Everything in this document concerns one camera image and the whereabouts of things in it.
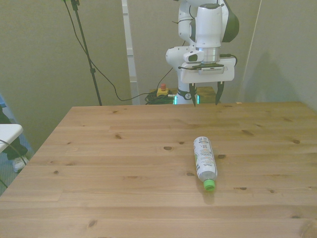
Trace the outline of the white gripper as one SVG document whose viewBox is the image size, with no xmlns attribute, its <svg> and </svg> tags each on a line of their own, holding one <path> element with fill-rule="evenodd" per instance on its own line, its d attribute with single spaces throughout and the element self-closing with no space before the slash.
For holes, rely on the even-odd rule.
<svg viewBox="0 0 317 238">
<path fill-rule="evenodd" d="M 231 81 L 235 72 L 235 57 L 221 58 L 220 66 L 202 67 L 199 63 L 183 63 L 180 69 L 182 83 L 190 83 L 190 95 L 196 106 L 196 83 L 218 82 L 215 104 L 220 102 L 224 90 L 224 81 Z"/>
</svg>

